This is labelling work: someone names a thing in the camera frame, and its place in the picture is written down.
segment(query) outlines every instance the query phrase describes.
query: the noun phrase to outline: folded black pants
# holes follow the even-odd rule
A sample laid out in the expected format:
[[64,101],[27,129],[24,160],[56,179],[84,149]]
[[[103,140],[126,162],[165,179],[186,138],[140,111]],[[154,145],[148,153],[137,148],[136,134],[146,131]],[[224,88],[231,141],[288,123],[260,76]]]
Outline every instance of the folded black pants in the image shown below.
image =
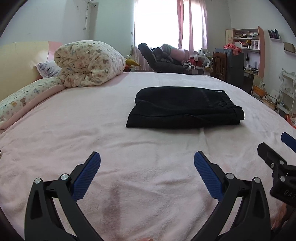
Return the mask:
[[126,127],[200,128],[237,125],[244,111],[222,90],[194,87],[152,87],[140,90]]

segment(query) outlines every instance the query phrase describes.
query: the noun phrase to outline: white wall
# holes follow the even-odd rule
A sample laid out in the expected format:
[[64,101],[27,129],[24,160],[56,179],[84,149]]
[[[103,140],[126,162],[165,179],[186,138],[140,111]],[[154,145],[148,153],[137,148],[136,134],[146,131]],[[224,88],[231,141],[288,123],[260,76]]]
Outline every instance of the white wall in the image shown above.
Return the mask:
[[123,56],[130,54],[135,0],[100,0],[91,10],[90,39],[108,43]]
[[208,50],[223,48],[226,29],[231,29],[231,20],[227,0],[205,0],[208,21]]
[[[110,44],[122,55],[131,49],[135,0],[100,0],[91,10],[90,39]],[[206,0],[208,17],[208,49],[225,45],[225,29],[231,29],[227,0]]]
[[272,42],[267,29],[277,29],[285,42],[296,46],[296,37],[284,17],[268,0],[228,0],[233,28],[256,28],[264,30],[266,62],[264,82],[268,92],[279,90],[279,73],[282,68],[296,71],[296,57],[285,54],[282,43]]
[[65,44],[89,39],[89,17],[87,30],[83,30],[86,6],[84,0],[28,0],[9,22],[0,45],[46,40]]

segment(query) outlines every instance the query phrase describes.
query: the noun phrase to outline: pink blanket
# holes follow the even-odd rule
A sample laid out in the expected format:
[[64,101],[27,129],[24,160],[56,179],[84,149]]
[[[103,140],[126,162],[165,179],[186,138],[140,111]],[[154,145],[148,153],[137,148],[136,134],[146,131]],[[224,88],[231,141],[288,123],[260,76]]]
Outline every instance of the pink blanket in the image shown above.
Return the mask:
[[[233,103],[242,106],[245,120],[238,126],[196,130],[125,127],[140,89],[169,85],[223,89]],[[259,143],[266,142],[296,165],[295,153],[280,140],[284,131],[296,137],[296,130],[274,111],[218,79],[124,73],[101,86],[62,91],[0,135],[4,152],[0,206],[23,236],[34,179],[57,179],[97,151],[101,167],[78,205],[105,241],[149,236],[155,241],[190,240],[217,204],[194,167],[194,153],[203,151],[211,162],[237,178],[260,177],[274,216],[281,203],[269,194],[271,169],[256,150]],[[234,212],[225,230],[231,226]],[[62,222],[69,230],[65,217]]]

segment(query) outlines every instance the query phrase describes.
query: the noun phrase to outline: metal screw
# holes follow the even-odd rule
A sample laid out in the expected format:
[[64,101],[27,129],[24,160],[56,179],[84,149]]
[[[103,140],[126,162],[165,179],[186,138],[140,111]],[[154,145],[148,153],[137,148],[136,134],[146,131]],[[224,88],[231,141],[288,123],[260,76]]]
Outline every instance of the metal screw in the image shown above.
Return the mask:
[[261,180],[260,180],[260,178],[256,177],[256,178],[254,178],[254,182],[256,182],[256,183],[260,183]]
[[63,175],[61,175],[61,179],[62,180],[67,180],[69,178],[69,175],[68,174],[63,174]]
[[226,174],[227,179],[232,180],[234,179],[234,175],[232,173],[227,173]]
[[41,179],[40,179],[40,178],[36,178],[36,179],[34,180],[34,182],[35,182],[36,184],[38,184],[38,183],[41,182]]

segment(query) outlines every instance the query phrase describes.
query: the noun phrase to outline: blue gripper pad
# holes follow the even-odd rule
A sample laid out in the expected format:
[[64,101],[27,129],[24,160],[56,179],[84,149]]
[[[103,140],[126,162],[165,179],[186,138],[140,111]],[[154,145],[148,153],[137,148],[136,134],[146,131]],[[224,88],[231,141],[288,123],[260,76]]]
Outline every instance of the blue gripper pad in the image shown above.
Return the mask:
[[202,177],[212,198],[221,201],[223,199],[222,183],[209,165],[210,161],[206,160],[201,152],[194,155],[194,165]]
[[101,157],[97,152],[93,152],[92,155],[86,161],[83,170],[73,183],[73,194],[72,198],[77,201],[83,199],[89,185],[91,184],[94,176],[101,165]]
[[296,152],[296,140],[293,137],[291,137],[288,133],[284,132],[281,135],[281,140],[288,147],[290,147],[294,152]]

